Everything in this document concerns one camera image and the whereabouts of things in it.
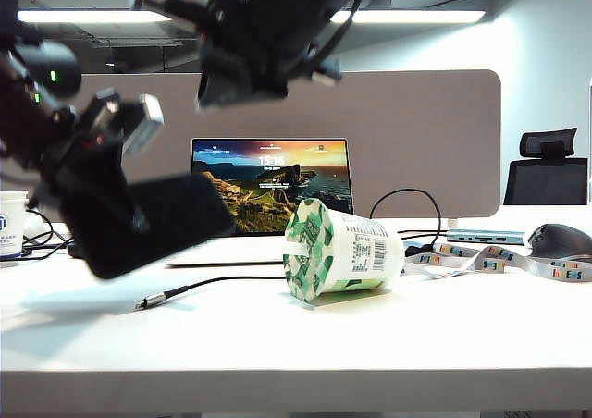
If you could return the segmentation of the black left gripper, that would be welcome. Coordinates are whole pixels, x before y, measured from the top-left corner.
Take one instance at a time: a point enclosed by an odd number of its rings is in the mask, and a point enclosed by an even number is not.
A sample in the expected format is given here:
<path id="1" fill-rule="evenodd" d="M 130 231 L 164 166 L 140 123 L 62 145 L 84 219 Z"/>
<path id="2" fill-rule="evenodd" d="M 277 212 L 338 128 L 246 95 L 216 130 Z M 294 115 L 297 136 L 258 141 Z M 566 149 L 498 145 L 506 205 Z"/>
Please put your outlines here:
<path id="1" fill-rule="evenodd" d="M 59 205 L 64 218 L 105 210 L 134 233 L 149 222 L 130 194 L 122 156 L 139 151 L 139 100 L 113 89 L 97 92 L 81 114 L 63 107 L 52 114 L 51 130 L 30 154 L 39 173 L 31 202 Z"/>

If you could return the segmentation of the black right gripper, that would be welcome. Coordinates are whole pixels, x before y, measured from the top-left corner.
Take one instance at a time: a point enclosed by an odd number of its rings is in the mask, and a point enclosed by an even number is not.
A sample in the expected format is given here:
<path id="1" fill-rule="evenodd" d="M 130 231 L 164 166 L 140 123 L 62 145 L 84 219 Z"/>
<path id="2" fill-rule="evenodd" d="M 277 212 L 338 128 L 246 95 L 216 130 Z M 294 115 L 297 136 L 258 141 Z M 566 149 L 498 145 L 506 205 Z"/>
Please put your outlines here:
<path id="1" fill-rule="evenodd" d="M 204 36 L 198 108 L 281 100 L 288 81 L 299 77 L 339 79 L 326 59 L 342 32 L 321 48 L 315 38 L 342 0 L 208 0 L 203 5 L 133 0 L 133 7 L 158 12 Z"/>

